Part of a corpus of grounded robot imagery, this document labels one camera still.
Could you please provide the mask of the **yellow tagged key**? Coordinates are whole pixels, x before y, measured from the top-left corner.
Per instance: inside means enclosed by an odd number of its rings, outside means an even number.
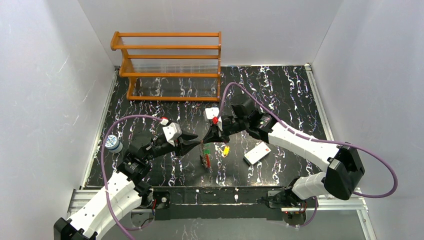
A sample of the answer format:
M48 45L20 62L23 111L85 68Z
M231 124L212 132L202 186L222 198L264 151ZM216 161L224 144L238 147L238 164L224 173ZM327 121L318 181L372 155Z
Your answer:
M221 156L223 158L227 157L229 155L230 152L230 147L228 145L226 145L223 150L221 151Z

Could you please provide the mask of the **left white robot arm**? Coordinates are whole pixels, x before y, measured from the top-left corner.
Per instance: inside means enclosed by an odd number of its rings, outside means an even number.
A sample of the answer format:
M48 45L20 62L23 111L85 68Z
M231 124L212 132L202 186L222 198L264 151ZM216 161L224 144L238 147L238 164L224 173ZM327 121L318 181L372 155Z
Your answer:
M134 135L116 172L88 203L68 219L53 226L55 240L99 240L116 222L140 206L154 206L154 188L144 181L151 162L168 153L181 157L198 146L198 135L177 132L170 139L170 127L157 137Z

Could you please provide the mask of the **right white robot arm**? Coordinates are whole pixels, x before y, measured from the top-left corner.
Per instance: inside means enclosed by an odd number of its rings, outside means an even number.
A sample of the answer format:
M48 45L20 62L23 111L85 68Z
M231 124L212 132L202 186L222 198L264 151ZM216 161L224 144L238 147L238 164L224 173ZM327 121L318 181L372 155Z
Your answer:
M252 99L231 105L233 115L219 116L219 108L203 112L209 123L206 143L228 143L230 136L245 131L256 140L282 147L316 165L319 173L294 179L274 198L275 203L294 205L319 195L349 200L365 169L358 151L347 144L329 144L280 123L273 113L261 112Z

